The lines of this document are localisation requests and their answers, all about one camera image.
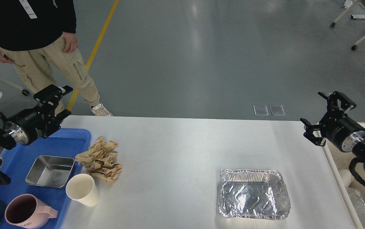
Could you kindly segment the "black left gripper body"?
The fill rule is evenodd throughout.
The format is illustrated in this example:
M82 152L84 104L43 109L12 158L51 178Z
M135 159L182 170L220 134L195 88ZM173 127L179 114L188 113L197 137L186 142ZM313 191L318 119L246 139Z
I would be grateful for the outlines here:
M30 145L38 138L47 138L60 129L60 119L50 106L24 109L8 118L4 130L15 142Z

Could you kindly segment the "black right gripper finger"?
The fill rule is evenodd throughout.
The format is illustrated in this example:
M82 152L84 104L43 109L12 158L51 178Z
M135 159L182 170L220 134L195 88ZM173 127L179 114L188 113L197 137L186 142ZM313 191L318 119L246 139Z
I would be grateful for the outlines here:
M326 100L327 113L340 112L342 114L347 114L357 106L357 104L344 93L338 91L334 91L333 93L318 92L318 95Z
M324 137L318 137L314 134L316 131L320 132L324 125L322 125L321 123L312 125L305 118L300 118L300 121L304 124L305 132L303 133L303 136L314 145L324 147L326 144L326 140L324 139Z

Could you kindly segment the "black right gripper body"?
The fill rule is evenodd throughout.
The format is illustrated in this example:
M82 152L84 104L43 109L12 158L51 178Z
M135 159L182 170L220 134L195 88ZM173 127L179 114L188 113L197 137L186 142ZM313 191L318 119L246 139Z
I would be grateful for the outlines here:
M365 140L365 128L342 111L327 112L320 120L321 136L341 152L351 152L357 140Z

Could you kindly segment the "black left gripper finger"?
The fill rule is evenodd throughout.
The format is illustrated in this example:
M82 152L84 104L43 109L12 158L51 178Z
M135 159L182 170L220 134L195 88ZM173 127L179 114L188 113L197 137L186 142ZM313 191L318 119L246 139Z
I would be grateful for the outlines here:
M49 85L43 90L40 90L34 94L33 98L40 104L39 106L48 106L57 108L62 97L73 91L73 88L65 85L63 87L57 87L55 85Z
M55 121L57 123L62 123L62 121L67 118L68 116L70 116L72 114L71 111L69 110L62 110L60 113L58 113L56 116L55 116Z

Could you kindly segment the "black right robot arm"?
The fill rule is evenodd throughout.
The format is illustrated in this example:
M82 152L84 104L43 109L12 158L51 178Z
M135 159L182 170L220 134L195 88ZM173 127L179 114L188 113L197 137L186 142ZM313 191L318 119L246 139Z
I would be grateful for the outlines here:
M347 115L356 103L338 91L318 94L326 100L327 111L315 125L300 119L305 129L303 136L314 145L323 147L329 141L341 152L353 153L349 171L365 187L365 128Z

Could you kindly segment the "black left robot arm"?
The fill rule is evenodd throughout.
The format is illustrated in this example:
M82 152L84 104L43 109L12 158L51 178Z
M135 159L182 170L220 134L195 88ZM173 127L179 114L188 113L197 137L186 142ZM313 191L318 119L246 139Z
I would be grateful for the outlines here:
M71 112L64 109L56 114L56 108L62 97L72 92L73 88L65 85L57 87L53 84L34 95L37 105L24 109L7 118L0 111L0 146L11 150L17 144L30 145L39 138L46 139L61 128L63 120ZM3 159L0 157L0 168ZM11 178L0 170L0 185L8 185Z

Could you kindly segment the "person's left hand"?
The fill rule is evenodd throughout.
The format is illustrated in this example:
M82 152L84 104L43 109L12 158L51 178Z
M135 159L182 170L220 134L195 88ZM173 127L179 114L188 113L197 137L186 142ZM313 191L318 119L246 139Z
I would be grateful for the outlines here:
M65 46L62 50L64 53L72 53L78 48L78 38L75 33L63 32L63 37L65 39Z

